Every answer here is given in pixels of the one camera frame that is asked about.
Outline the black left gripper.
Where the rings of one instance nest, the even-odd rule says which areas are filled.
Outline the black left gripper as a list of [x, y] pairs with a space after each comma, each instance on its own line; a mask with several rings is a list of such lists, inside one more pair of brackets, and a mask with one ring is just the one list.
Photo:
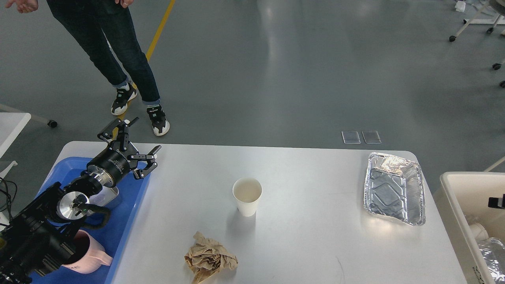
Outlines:
[[[97, 138], [106, 142], [108, 147], [87, 163], [90, 174], [100, 176], [99, 182], [105, 187], [115, 187], [130, 171], [136, 180], [144, 179], [157, 168], [155, 155], [162, 148], [155, 146], [149, 153], [129, 153], [127, 159], [120, 152], [137, 152], [129, 139], [129, 129], [139, 120], [132, 121], [116, 118], [97, 134]], [[138, 162], [146, 162], [146, 167], [138, 168]]]

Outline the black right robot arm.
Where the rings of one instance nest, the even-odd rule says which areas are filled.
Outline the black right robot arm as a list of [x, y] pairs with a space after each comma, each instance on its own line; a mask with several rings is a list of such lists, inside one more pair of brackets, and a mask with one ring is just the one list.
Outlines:
[[488, 207], [496, 209], [505, 209], [505, 194], [502, 197], [489, 197]]

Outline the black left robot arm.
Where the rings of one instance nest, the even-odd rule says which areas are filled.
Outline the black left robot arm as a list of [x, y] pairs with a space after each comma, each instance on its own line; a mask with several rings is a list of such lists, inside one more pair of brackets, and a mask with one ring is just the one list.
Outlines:
[[30, 284], [31, 273], [43, 277], [58, 270], [77, 252], [78, 230], [101, 230], [111, 210], [96, 196], [124, 177], [146, 178], [157, 166], [155, 146], [139, 153], [129, 139], [134, 121], [112, 120], [97, 138], [106, 147], [80, 175], [63, 186], [55, 182], [28, 204], [1, 231], [1, 283]]

